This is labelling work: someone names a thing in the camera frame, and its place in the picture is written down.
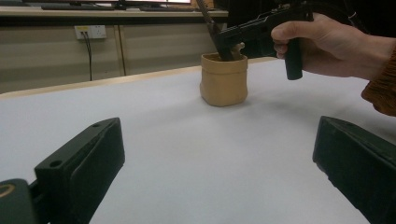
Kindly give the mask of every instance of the sleeve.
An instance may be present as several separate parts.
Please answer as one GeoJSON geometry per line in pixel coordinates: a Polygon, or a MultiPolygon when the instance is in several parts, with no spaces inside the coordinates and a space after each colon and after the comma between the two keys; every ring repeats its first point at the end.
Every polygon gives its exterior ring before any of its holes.
{"type": "Polygon", "coordinates": [[[380,113],[396,117],[396,48],[383,72],[369,82],[361,97],[380,113]]]}

